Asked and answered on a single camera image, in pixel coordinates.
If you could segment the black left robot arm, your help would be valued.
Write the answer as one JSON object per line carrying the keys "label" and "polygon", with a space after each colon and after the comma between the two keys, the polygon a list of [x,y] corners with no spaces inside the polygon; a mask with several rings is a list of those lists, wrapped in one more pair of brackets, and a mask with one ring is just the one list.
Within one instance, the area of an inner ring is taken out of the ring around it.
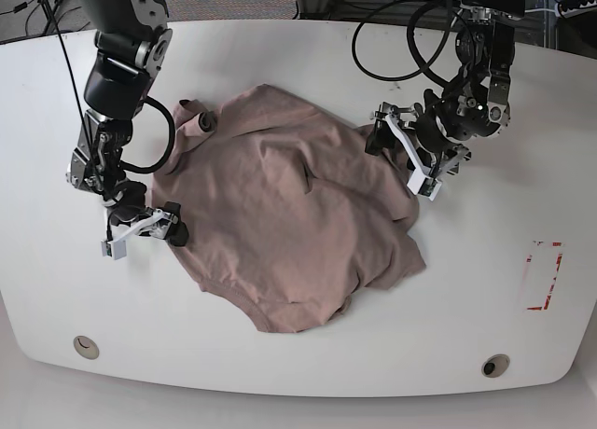
{"label": "black left robot arm", "polygon": [[[431,68],[442,50],[436,49],[430,59],[425,59],[415,42],[418,21],[438,7],[446,11],[444,38],[449,36],[455,21],[461,26],[455,38],[455,53],[461,66],[451,80]],[[423,75],[439,85],[442,92],[436,95],[425,90],[423,102],[407,110],[381,105],[366,152],[377,156],[385,149],[396,148],[398,135],[391,130],[396,126],[414,146],[410,156],[412,170],[422,169],[432,179],[444,173],[456,174],[461,161],[471,157],[465,142],[493,136],[510,121],[510,68],[515,57],[512,22],[522,19],[524,10],[525,0],[428,0],[416,9],[409,18],[406,38],[417,69],[397,80]],[[414,121],[401,119],[406,112],[414,116]]]}

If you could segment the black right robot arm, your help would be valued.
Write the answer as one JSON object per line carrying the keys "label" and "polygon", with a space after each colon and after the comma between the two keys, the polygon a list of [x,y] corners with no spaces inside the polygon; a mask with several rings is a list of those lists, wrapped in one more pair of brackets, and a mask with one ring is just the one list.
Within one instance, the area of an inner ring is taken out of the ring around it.
{"label": "black right robot arm", "polygon": [[[181,206],[166,202],[146,205],[146,185],[130,173],[152,174],[162,168],[174,149],[175,126],[169,110],[149,95],[160,72],[173,32],[165,0],[78,0],[96,27],[96,59],[80,103],[81,128],[66,173],[74,188],[98,195],[106,209],[102,249],[119,259],[131,236],[151,237],[174,247],[187,243],[188,230]],[[140,167],[122,158],[132,140],[132,121],[144,106],[160,112],[168,140],[162,156]]]}

